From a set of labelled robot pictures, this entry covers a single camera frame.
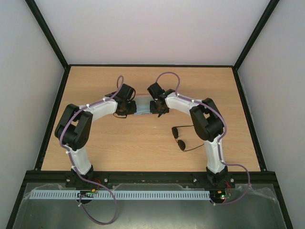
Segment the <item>pink glasses case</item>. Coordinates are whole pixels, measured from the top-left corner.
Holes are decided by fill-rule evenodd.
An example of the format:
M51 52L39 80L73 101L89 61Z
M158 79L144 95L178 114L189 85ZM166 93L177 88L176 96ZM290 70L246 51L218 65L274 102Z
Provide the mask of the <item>pink glasses case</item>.
M150 101L152 97L148 94L136 95L134 98L136 104L136 113L134 115L148 115L150 111Z

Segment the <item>black gold sunglasses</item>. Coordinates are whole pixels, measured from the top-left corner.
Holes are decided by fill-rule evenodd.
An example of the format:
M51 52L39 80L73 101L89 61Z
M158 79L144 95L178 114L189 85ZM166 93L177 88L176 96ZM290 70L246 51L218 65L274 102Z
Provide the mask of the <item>black gold sunglasses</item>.
M182 134L181 130L183 128L191 128L191 127L193 127L193 125L179 125L179 126L173 126L171 128L172 135L173 135L179 149L183 152L194 151L194 150L204 146L204 143L201 143L197 146L191 146L190 145L191 141L189 141L189 139L183 138L184 135Z

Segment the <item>light blue cleaning cloth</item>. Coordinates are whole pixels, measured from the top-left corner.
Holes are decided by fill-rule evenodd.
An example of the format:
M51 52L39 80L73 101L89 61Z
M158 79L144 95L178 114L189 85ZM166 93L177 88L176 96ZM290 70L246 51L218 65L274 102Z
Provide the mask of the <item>light blue cleaning cloth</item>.
M136 104L136 112L134 115L148 115L151 114L149 104Z

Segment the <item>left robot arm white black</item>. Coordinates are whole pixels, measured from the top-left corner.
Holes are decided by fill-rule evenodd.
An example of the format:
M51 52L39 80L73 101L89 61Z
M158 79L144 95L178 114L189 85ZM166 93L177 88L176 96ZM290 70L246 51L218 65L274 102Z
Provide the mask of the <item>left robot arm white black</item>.
M137 111L135 95L136 90L123 83L116 92L107 94L92 104L66 106L54 134L72 164L71 174L67 177L69 187L92 188L97 184L85 146L92 123L106 115L117 114L126 118L134 114Z

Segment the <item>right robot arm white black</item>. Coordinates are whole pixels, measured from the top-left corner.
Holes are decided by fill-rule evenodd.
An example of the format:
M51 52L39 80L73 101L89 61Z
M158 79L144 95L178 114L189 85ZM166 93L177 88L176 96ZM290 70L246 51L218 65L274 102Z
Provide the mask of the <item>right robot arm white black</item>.
M153 108L159 115L170 109L190 115L194 130L203 140L207 153L207 180L213 187L220 186L228 173L222 149L226 124L213 100L195 100L172 89L165 91L158 83L153 83L147 90L154 100Z

